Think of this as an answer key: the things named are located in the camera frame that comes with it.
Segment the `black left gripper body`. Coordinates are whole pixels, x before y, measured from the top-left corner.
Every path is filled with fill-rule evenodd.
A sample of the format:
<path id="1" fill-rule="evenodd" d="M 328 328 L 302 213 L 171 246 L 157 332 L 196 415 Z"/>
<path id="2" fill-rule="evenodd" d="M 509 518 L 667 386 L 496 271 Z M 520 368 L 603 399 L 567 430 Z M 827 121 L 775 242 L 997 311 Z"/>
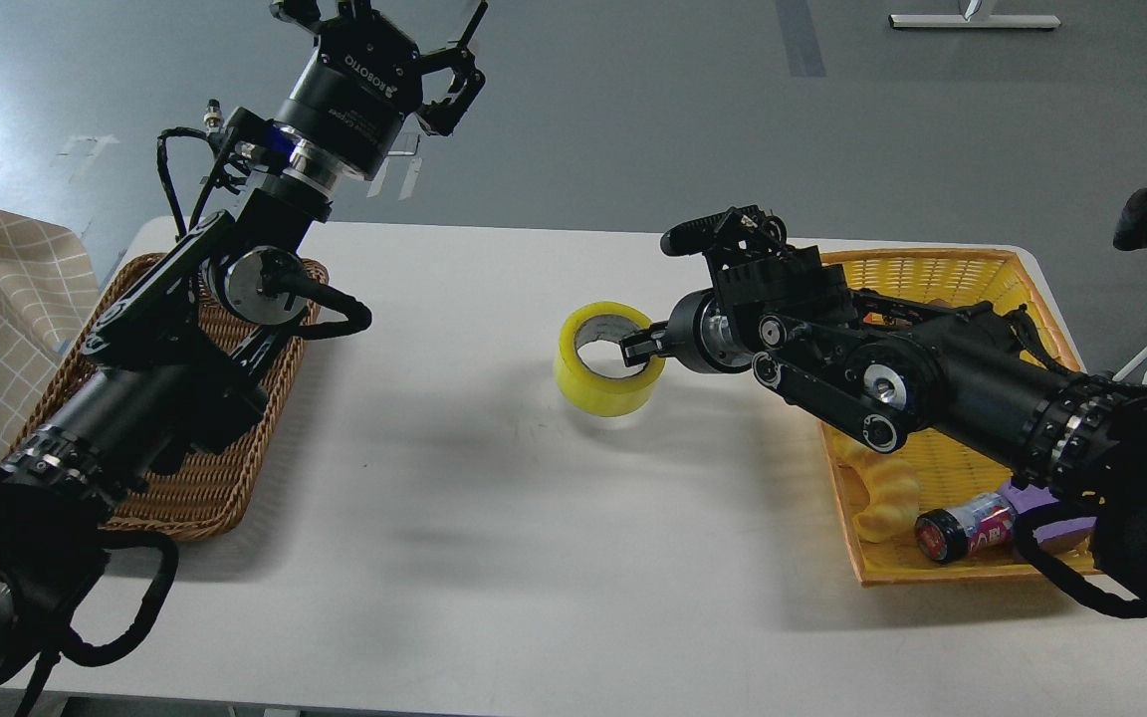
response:
<path id="1" fill-rule="evenodd" d="M 387 18 L 323 20 L 311 33 L 314 53 L 275 122 L 372 180 L 422 100 L 406 68 L 418 46 Z"/>

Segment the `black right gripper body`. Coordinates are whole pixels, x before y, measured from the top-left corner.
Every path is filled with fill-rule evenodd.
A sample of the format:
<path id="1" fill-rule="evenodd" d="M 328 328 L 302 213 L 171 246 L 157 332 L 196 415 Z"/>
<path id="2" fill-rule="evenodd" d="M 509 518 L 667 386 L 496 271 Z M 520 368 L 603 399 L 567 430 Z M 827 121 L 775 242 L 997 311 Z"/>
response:
<path id="1" fill-rule="evenodd" d="M 674 304 L 666 324 L 666 352 L 688 371 L 733 373 L 713 346 L 707 345 L 707 319 L 718 318 L 713 290 L 690 293 Z"/>

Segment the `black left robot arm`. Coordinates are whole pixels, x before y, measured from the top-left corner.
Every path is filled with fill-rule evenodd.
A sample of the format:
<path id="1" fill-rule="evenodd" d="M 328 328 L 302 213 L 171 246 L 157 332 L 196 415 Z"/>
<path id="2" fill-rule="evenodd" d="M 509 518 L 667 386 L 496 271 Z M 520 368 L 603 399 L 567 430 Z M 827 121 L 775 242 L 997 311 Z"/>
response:
<path id="1" fill-rule="evenodd" d="M 178 548 L 108 521 L 146 475 L 219 454 L 270 407 L 262 381 L 294 340 L 368 330 L 370 309 L 310 276 L 299 248 L 327 223 L 343 177 L 372 180 L 405 122 L 447 137 L 484 87 L 470 41 L 477 3 L 454 44 L 420 50 L 368 1 L 273 1 L 270 13 L 314 38 L 314 53 L 270 119 L 210 102 L 204 128 L 173 127 L 211 151 L 192 216 L 167 154 L 156 163 L 175 244 L 96 317 L 81 354 L 96 372 L 0 460 L 0 684 L 32 664 L 19 716 L 60 658 L 106 667 L 154 626 L 175 580 Z"/>

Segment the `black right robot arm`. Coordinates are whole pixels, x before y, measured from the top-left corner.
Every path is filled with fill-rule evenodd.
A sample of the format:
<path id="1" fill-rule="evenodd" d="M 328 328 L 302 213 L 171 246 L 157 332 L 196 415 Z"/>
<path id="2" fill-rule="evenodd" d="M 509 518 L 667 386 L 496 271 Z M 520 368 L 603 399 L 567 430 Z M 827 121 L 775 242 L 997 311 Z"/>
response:
<path id="1" fill-rule="evenodd" d="M 1024 309 L 851 290 L 756 205 L 678 224 L 660 248 L 704 257 L 713 285 L 629 332 L 623 363 L 751 371 L 879 453 L 934 428 L 1054 494 L 1017 522 L 1017 550 L 1044 577 L 1103 615 L 1147 617 L 1147 384 L 1069 371 Z"/>

